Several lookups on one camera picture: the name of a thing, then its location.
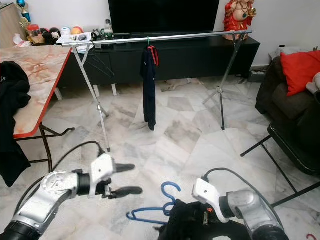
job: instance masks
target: black tv cabinet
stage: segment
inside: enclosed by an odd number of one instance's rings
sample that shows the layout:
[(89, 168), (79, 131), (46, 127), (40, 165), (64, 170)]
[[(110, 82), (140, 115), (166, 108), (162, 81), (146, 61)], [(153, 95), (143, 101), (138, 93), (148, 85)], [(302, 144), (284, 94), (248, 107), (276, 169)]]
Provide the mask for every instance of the black tv cabinet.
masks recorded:
[[(151, 42), (160, 55), (156, 80), (199, 78), (224, 75), (234, 43), (221, 36)], [(84, 68), (92, 85), (138, 83), (141, 55), (147, 43), (112, 45), (91, 49)], [(252, 38), (243, 41), (231, 75), (247, 74), (257, 54), (260, 43)], [(59, 88), (85, 85), (85, 79), (73, 53), (70, 55), (58, 83)]]

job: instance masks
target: black chair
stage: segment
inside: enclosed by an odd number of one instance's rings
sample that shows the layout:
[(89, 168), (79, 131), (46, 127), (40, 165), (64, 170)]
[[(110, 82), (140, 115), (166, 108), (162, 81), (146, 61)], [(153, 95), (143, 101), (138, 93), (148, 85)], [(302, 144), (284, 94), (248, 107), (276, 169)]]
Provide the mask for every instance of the black chair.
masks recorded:
[(244, 157), (255, 148), (262, 146), (294, 191), (293, 195), (273, 203), (273, 207), (320, 187), (320, 182), (318, 182), (301, 191), (297, 191), (264, 145), (264, 142), (273, 138), (300, 171), (308, 175), (320, 176), (320, 91), (314, 96), (316, 101), (306, 110), (298, 122), (271, 123), (267, 129), (270, 135), (240, 155)]

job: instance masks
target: television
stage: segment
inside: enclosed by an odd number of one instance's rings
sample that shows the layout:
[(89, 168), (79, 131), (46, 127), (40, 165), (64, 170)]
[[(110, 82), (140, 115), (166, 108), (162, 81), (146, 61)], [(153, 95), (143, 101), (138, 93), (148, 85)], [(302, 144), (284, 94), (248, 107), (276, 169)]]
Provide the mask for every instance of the television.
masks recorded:
[(219, 0), (108, 0), (114, 34), (214, 30)]

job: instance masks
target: clothes drying rack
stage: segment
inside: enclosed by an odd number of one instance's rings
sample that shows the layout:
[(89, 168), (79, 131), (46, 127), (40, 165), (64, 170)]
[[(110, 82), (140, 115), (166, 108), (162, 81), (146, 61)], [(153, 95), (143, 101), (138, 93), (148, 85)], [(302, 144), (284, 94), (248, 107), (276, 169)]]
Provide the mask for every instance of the clothes drying rack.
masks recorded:
[[(224, 106), (223, 106), (223, 86), (225, 81), (228, 78), (228, 75), (230, 73), (230, 70), (235, 62), (236, 56), (238, 54), (238, 51), (241, 47), (241, 44), (247, 34), (251, 34), (252, 30), (244, 30), (244, 31), (220, 31), (220, 32), (207, 32), (207, 33), (198, 33), (198, 34), (187, 34), (187, 35), (173, 35), (173, 36), (155, 36), (155, 37), (140, 37), (140, 38), (128, 38), (128, 39), (114, 39), (114, 40), (101, 40), (101, 41), (90, 41), (90, 42), (71, 42), (71, 43), (63, 43), (63, 48), (72, 48), (74, 56), (76, 58), (77, 63), (79, 64), (79, 67), (81, 69), (81, 72), (83, 74), (83, 77), (86, 81), (86, 84), (89, 87), (89, 90), (92, 94), (92, 97), (96, 103), (96, 107), (98, 110), (98, 114), (100, 116), (101, 121), (101, 127), (103, 131), (104, 141), (106, 145), (106, 150), (108, 152), (111, 151), (110, 149), (110, 143), (107, 135), (107, 130), (105, 126), (104, 116), (103, 114), (108, 117), (108, 112), (101, 106), (101, 103), (94, 91), (93, 85), (91, 84), (88, 75), (86, 73), (86, 70), (84, 68), (84, 65), (86, 63), (88, 53), (90, 50), (91, 45), (95, 46), (102, 46), (102, 45), (114, 45), (114, 44), (129, 44), (129, 43), (149, 43), (149, 42), (160, 42), (160, 41), (170, 41), (170, 40), (183, 40), (183, 39), (197, 39), (197, 38), (209, 38), (209, 37), (217, 37), (217, 36), (225, 36), (225, 35), (232, 35), (233, 37), (233, 43), (234, 43), (234, 50), (233, 54), (231, 56), (230, 62), (228, 64), (228, 67), (226, 68), (225, 74), (222, 78), (222, 81), (220, 85), (217, 87), (216, 92), (212, 93), (210, 96), (208, 96), (203, 104), (205, 104), (207, 101), (209, 101), (212, 97), (214, 97), (216, 94), (219, 94), (219, 101), (220, 101), (220, 111), (221, 111), (221, 128), (222, 130), (225, 130), (225, 118), (224, 118)], [(83, 55), (83, 59), (80, 59), (79, 52), (77, 50), (77, 47), (80, 46), (86, 46), (85, 53)]]

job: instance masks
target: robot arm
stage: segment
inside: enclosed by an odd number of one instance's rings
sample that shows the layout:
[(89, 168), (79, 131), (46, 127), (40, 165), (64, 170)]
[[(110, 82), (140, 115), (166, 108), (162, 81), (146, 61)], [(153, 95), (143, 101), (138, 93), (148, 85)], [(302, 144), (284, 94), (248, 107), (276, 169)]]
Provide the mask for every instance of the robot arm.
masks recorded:
[(58, 213), (59, 206), (77, 195), (102, 195), (103, 198), (122, 198), (128, 194), (141, 194), (139, 187), (124, 187), (112, 191), (111, 175), (133, 169), (132, 164), (115, 164), (113, 159), (102, 154), (92, 164), (89, 173), (80, 171), (54, 171), (41, 181), (39, 189), (13, 216), (10, 224), (0, 235), (0, 240), (38, 240)]
[(234, 217), (243, 219), (253, 240), (289, 240), (274, 214), (251, 189), (220, 196), (214, 186), (199, 178), (192, 196), (202, 204), (210, 204), (222, 223)]

